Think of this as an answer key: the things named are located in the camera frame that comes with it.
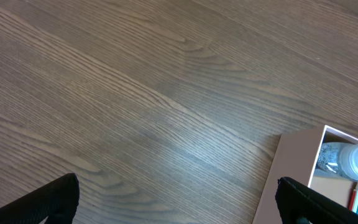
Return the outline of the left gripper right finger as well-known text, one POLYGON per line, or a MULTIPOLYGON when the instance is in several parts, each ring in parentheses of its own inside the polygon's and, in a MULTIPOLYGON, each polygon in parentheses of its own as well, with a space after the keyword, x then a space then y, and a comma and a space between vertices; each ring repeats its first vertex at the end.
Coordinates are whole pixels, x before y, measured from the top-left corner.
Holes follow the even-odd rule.
POLYGON ((278 179, 275 201, 283 224, 358 224, 358 214, 291 177, 278 179))

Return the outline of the clear soap pump bottle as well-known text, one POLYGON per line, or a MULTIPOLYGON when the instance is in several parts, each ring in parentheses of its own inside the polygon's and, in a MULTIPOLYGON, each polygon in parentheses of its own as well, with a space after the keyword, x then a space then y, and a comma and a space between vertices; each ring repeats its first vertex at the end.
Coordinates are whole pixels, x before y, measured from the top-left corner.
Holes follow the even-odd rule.
POLYGON ((358 144, 326 142, 321 145, 316 169, 327 177, 358 182, 358 144))

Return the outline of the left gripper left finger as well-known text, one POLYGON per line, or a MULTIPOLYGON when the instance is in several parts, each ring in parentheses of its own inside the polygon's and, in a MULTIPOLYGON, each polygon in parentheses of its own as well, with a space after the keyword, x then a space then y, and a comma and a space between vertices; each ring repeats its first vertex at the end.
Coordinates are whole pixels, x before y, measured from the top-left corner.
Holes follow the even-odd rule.
POLYGON ((0 224, 72 224, 80 199, 74 173, 65 174, 0 208, 0 224))

